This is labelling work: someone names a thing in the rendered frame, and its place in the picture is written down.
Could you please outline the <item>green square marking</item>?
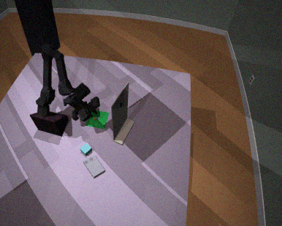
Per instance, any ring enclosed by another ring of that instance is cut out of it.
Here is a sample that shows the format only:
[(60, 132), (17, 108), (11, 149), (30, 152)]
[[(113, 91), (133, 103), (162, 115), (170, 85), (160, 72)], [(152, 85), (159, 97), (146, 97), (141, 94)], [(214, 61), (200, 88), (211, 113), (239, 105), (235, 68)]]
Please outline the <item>green square marking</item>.
[[(106, 127), (109, 113), (98, 110), (96, 112), (97, 115), (93, 112), (91, 113), (93, 115), (93, 118), (90, 117), (89, 119), (87, 119), (85, 125), (89, 127), (97, 127), (104, 129)], [(94, 120), (94, 118), (99, 118), (99, 120)]]

